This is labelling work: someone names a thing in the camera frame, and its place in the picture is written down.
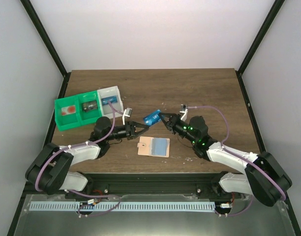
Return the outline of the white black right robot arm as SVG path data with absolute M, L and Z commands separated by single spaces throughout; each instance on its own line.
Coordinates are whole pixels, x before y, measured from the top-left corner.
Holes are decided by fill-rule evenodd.
M 223 198 L 229 192 L 243 193 L 268 207 L 286 200 L 292 181 L 271 153 L 244 152 L 224 145 L 208 134 L 202 116 L 194 116 L 189 122 L 173 113 L 160 113 L 159 117 L 169 131 L 191 142 L 198 157 L 238 171 L 238 174 L 225 173 L 211 186 L 215 197 Z

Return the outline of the blue vip card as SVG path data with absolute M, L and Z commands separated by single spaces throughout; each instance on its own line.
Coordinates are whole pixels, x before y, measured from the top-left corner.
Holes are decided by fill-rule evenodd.
M 159 113 L 161 113 L 161 111 L 158 109 L 158 110 L 152 112 L 151 114 L 145 116 L 143 118 L 144 123 L 148 126 L 153 126 L 153 125 L 159 123 L 161 121 L 161 119 L 159 117 Z

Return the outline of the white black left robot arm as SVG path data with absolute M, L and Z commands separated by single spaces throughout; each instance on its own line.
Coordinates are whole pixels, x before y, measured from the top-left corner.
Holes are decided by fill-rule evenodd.
M 93 194 L 93 185 L 80 172 L 70 172 L 71 166 L 96 160 L 106 154 L 111 140 L 132 140 L 148 131 L 149 126 L 135 121 L 125 121 L 115 126 L 107 117 L 100 117 L 88 141 L 72 146 L 57 146 L 48 143 L 28 167 L 25 178 L 39 192 L 48 195 L 60 190 L 75 190 L 82 198 Z

